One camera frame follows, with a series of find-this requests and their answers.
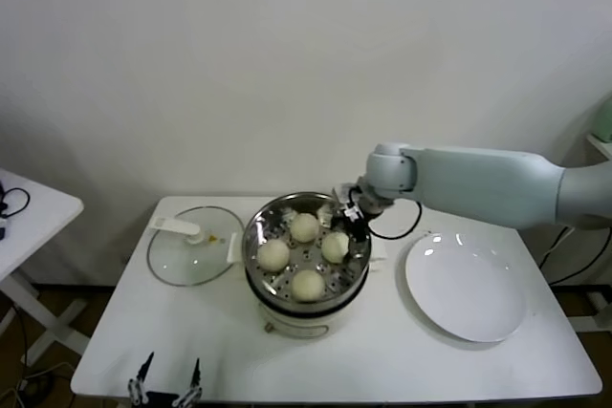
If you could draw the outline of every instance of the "glass lid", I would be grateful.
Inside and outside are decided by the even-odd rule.
[[[198,234],[181,234],[185,228],[197,231],[193,224],[199,227]],[[147,264],[160,281],[180,287],[204,284],[227,271],[231,267],[228,253],[232,234],[241,238],[243,231],[235,214],[215,206],[194,207],[173,219],[157,218],[157,225],[151,226],[165,230],[158,229],[153,235]]]

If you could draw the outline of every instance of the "green object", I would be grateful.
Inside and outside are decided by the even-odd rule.
[[[604,102],[595,115],[591,134],[602,142],[612,143],[612,99]]]

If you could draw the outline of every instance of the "white shelf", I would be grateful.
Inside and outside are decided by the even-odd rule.
[[[600,151],[602,155],[609,160],[612,160],[612,143],[604,143],[592,134],[589,134],[586,138],[595,148]]]

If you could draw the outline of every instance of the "white wall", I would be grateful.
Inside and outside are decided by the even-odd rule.
[[[382,140],[560,161],[612,0],[0,0],[0,163],[83,215],[28,263],[114,283],[163,195],[329,189]]]

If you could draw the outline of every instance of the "lid handle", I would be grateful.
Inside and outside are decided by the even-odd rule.
[[[199,244],[204,241],[204,231],[199,225],[185,220],[174,219],[170,217],[153,217],[149,222],[149,228],[158,229],[160,231],[168,231],[185,235],[185,240],[189,244]]]

